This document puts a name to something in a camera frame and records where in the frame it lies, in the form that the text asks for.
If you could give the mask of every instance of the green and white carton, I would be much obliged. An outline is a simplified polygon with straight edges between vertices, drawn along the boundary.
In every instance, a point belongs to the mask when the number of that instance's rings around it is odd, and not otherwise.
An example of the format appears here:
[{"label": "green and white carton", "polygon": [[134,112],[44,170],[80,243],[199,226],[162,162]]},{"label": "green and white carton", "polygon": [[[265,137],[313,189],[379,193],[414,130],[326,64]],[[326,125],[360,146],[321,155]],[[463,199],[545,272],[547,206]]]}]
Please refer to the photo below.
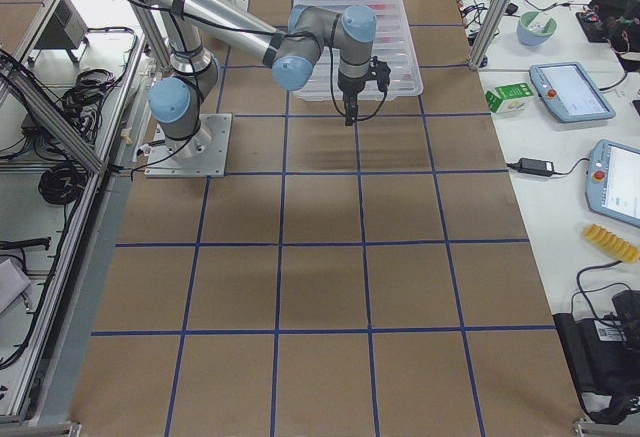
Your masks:
[{"label": "green and white carton", "polygon": [[524,82],[494,87],[485,94],[489,110],[495,114],[524,109],[533,96],[531,87]]}]

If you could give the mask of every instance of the plastic bin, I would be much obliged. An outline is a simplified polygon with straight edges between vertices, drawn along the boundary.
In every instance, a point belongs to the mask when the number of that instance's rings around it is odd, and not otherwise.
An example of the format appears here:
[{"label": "plastic bin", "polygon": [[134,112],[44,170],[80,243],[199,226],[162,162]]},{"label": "plastic bin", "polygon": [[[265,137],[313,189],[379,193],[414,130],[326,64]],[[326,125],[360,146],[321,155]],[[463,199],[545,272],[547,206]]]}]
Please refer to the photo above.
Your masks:
[{"label": "plastic bin", "polygon": [[[313,5],[337,12],[342,12],[348,6],[355,4],[369,6],[378,19],[373,55],[377,55],[380,60],[387,62],[391,68],[391,84],[387,100],[393,100],[398,96],[415,96],[422,93],[423,86],[418,59],[413,48],[407,14],[402,0],[293,0],[293,2],[294,5]],[[334,91],[340,95],[338,90],[340,51],[334,49],[333,55],[333,86]],[[331,100],[329,63],[329,49],[325,48],[307,84],[293,94],[304,100]],[[381,100],[382,94],[378,91],[374,81],[367,83],[365,90],[358,98],[361,100]]]}]

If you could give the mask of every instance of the light blue bowl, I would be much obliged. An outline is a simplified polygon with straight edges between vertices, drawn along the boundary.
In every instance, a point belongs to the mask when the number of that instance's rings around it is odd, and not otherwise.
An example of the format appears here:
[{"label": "light blue bowl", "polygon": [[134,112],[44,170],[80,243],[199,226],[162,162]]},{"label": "light blue bowl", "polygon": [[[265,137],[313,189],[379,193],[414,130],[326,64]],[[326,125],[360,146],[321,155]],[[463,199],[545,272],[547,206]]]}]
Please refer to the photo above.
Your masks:
[{"label": "light blue bowl", "polygon": [[544,29],[532,31],[528,28],[529,24],[538,16],[540,12],[525,12],[518,21],[518,39],[524,45],[540,45],[553,35],[558,28],[555,19],[549,19]]}]

